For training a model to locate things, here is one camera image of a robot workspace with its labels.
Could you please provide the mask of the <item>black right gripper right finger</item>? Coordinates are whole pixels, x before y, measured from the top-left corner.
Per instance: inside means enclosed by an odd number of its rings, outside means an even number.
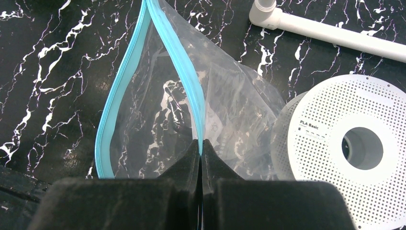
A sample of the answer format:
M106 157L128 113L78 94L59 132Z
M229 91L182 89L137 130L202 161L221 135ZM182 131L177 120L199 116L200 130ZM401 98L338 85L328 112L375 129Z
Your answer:
M352 230L343 197L331 184L244 180L203 142L205 230Z

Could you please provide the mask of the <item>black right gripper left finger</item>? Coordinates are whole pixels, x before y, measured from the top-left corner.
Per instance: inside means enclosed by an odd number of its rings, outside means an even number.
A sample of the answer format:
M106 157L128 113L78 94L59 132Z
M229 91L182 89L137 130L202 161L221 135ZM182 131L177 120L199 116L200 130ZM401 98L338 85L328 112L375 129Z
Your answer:
M31 230L199 230L200 155L196 140L155 179L55 182L41 200Z

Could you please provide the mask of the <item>clear zip top bag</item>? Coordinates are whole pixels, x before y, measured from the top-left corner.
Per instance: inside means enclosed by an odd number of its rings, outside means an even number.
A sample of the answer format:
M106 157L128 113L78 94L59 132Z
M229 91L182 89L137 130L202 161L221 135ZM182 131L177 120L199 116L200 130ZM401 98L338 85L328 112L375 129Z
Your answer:
M247 180L275 180L284 101L164 0L145 0L95 142L99 178L156 178L197 141Z

